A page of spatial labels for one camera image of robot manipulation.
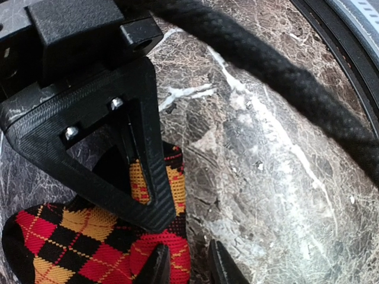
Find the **braided cable sleeve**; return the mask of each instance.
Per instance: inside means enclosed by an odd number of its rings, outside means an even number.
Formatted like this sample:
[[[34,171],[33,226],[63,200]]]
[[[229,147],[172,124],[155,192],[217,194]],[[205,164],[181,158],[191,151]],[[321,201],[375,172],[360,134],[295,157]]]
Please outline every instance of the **braided cable sleeve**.
[[[337,141],[379,186],[379,142],[315,77],[233,19],[196,0],[128,0],[194,35],[282,95]]]

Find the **screw hole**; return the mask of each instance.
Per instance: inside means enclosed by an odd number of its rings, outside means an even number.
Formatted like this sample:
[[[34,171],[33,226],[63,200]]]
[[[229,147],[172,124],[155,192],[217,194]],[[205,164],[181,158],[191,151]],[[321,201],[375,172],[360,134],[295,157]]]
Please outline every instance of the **screw hole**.
[[[136,46],[133,50],[133,52],[138,52],[138,51],[141,51],[143,49],[145,49],[146,47],[148,47],[151,43],[153,42],[153,40],[146,40],[142,43],[140,43],[138,46]]]

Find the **folded sock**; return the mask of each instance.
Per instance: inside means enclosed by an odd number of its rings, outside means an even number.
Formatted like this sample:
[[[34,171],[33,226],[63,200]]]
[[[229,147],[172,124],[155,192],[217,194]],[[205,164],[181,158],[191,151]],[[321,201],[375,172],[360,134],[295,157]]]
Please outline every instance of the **folded sock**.
[[[171,252],[170,283],[188,283],[191,261],[185,231],[183,156],[176,146],[164,143],[163,148],[176,218],[162,234],[149,234],[80,196],[66,205],[31,207],[13,215],[2,233],[5,257],[20,282],[133,283],[154,248],[165,244]],[[138,161],[128,169],[112,149],[94,172],[120,190],[129,191],[140,203],[148,203]]]

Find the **marble countertop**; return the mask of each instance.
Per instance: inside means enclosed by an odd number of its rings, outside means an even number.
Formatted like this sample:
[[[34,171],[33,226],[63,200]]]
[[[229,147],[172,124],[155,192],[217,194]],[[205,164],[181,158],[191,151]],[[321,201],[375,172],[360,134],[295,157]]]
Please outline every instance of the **marble countertop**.
[[[337,62],[288,0],[204,2],[310,69],[367,124]],[[149,57],[163,137],[185,154],[192,282],[207,283],[216,238],[252,284],[379,283],[379,193],[363,172],[277,93],[159,24],[165,38]],[[106,147],[98,133],[72,153],[93,166]],[[0,136],[0,228],[21,209],[73,196]],[[2,253],[0,283],[18,283]]]

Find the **sock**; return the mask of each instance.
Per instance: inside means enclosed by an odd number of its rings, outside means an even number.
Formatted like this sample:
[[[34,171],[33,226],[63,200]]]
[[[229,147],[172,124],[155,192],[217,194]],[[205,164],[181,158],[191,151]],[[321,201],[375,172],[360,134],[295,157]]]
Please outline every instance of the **sock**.
[[[171,252],[171,284],[190,278],[185,232],[184,166],[181,149],[164,143],[176,218],[162,234],[149,234],[77,196],[66,205],[34,206],[5,224],[2,246],[22,284],[131,284],[158,244]],[[128,169],[115,149],[94,172],[146,204],[149,195],[140,164]]]

